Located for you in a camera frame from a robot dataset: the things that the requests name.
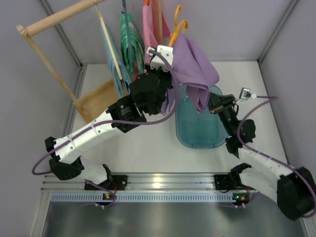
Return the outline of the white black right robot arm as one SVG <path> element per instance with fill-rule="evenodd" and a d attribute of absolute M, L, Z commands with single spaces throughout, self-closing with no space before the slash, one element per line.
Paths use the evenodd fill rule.
<path fill-rule="evenodd" d="M 256 189 L 273 200 L 290 220 L 311 218 L 316 214 L 316 184 L 311 172 L 305 167 L 295 168 L 250 146 L 256 132 L 250 115 L 276 99 L 275 96 L 266 96 L 264 102 L 241 120 L 234 110 L 239 101 L 231 94 L 210 93 L 207 108 L 211 114 L 219 116 L 228 133 L 228 152 L 242 161 L 229 172 L 233 184 Z"/>

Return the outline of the purple trousers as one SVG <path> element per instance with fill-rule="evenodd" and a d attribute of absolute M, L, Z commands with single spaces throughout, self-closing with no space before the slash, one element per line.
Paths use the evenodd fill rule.
<path fill-rule="evenodd" d="M 219 81 L 219 74 L 206 55 L 191 39 L 179 34 L 173 44 L 173 71 L 198 113 L 209 100 L 209 88 Z"/>

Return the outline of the orange plastic hanger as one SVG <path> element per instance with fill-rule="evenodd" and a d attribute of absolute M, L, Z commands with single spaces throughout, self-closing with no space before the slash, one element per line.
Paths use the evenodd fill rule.
<path fill-rule="evenodd" d="M 176 11 L 175 11 L 175 14 L 174 14 L 174 25 L 175 25 L 175 28 L 174 28 L 174 31 L 173 33 L 170 35 L 170 41 L 169 41 L 169 44 L 168 46 L 169 47 L 172 47 L 174 42 L 176 41 L 179 33 L 185 33 L 186 30 L 188 29 L 189 27 L 189 24 L 188 24 L 188 21 L 187 20 L 182 20 L 182 21 L 178 21 L 178 15 L 179 13 L 181 12 L 182 10 L 182 6 L 181 5 L 178 5 L 177 8 L 176 8 Z"/>

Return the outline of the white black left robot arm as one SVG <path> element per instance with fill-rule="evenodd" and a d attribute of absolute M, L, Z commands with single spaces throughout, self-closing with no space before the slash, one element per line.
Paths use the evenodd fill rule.
<path fill-rule="evenodd" d="M 129 85 L 130 94 L 118 99 L 92 122 L 63 138 L 45 140 L 51 156 L 50 170 L 59 180 L 81 178 L 103 188 L 112 183 L 108 166 L 93 163 L 83 154 L 101 142 L 145 124 L 145 114 L 160 113 L 165 93 L 172 88 L 172 75 L 162 65 L 145 68 L 146 72 Z"/>

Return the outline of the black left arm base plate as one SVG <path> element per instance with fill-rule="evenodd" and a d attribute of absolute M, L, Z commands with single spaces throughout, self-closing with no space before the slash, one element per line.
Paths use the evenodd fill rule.
<path fill-rule="evenodd" d="M 97 185 L 109 191 L 124 191 L 127 186 L 127 180 L 127 175 L 108 175 L 106 181 Z"/>

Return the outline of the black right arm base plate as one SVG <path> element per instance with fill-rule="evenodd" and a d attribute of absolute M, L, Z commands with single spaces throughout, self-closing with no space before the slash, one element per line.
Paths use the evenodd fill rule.
<path fill-rule="evenodd" d="M 250 189 L 255 191 L 254 188 L 244 185 L 238 174 L 227 173 L 214 175 L 215 189 L 218 191 L 228 192 L 242 190 L 246 191 Z"/>

